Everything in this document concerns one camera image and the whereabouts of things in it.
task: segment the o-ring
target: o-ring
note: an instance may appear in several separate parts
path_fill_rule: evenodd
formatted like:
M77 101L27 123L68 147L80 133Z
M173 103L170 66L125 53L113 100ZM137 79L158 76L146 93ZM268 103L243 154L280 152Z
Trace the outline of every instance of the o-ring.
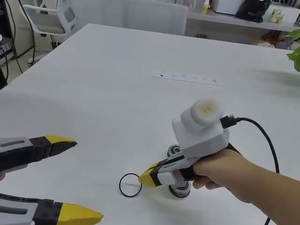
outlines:
M120 190L121 194L124 195L125 197L127 197L127 198L133 198L133 197L136 197L136 196L141 192L142 186L143 186L143 185L141 184L139 191L138 191L135 195L127 195L127 194L125 194L125 193L122 191L122 189L121 189L121 182L122 182L122 180L123 180L126 176L128 176L128 175L134 175L134 176L140 178L139 175L137 175L137 174L135 174L135 173L126 173L126 174L120 179L120 182L119 182L119 190Z

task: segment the power strip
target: power strip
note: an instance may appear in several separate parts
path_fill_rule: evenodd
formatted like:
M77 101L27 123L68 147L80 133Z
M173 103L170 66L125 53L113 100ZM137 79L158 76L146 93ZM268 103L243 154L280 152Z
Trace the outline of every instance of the power strip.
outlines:
M209 85L216 85L216 86L224 86L219 80L203 77L199 75L183 75L179 73L170 73L163 70L155 70L152 72L152 76L161 79L168 79L168 80L176 80L176 81L186 81L192 83L202 83L202 84L209 84Z

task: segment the person's hand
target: person's hand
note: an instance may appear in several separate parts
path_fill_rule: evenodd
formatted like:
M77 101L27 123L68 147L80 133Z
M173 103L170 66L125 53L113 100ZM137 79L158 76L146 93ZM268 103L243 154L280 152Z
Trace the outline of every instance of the person's hand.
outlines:
M249 181L255 179L257 168L239 153L225 149L193 165L194 172L203 176L194 180L193 186L196 189L205 186L209 190L226 187L238 199L248 203L245 193Z
M3 180L4 178L5 178L5 173L0 172L0 181Z

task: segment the white chair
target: white chair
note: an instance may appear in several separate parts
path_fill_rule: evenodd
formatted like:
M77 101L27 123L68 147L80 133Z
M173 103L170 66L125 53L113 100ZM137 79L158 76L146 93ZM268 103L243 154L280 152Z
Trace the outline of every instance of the white chair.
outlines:
M123 27L184 35L187 17L187 6L163 2L125 0Z
M71 2L70 0L52 0L52 4L53 2L56 2L56 8L47 8L46 0L42 1L41 6L23 5L23 7L35 33L53 36L68 35L77 21Z

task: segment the white table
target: white table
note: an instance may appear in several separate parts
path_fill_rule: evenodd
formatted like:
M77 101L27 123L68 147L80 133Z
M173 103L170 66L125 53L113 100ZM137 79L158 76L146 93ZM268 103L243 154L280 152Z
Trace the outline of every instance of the white table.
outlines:
M225 188L167 187L123 197L118 182L165 158L176 143L171 122L202 97L267 130L281 171L300 179L300 76L285 50L100 25L88 25L0 92L1 137L59 134L78 141L61 154L7 175L0 192L77 203L104 214L104 225L252 225L265 216ZM162 80L153 69L221 79L225 87ZM249 160L273 169L263 135L231 128Z

